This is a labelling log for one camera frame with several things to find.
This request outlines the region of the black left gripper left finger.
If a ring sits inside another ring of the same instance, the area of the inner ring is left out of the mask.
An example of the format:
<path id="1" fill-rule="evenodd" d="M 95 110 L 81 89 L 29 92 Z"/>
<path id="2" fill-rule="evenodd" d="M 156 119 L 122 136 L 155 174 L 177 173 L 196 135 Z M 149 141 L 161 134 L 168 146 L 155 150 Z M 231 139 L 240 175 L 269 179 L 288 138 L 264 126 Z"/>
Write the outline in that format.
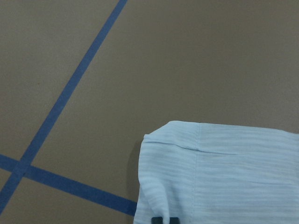
<path id="1" fill-rule="evenodd" d="M 162 217 L 152 217 L 151 224 L 163 224 L 163 218 Z"/>

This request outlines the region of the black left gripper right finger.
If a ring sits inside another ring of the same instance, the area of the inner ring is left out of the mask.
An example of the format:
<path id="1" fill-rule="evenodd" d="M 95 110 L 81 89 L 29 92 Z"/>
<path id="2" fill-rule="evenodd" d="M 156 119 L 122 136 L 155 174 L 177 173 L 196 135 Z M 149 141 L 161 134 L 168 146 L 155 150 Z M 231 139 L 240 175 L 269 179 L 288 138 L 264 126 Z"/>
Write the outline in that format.
<path id="1" fill-rule="evenodd" d="M 180 219 L 178 217 L 170 217 L 169 224 L 180 224 Z"/>

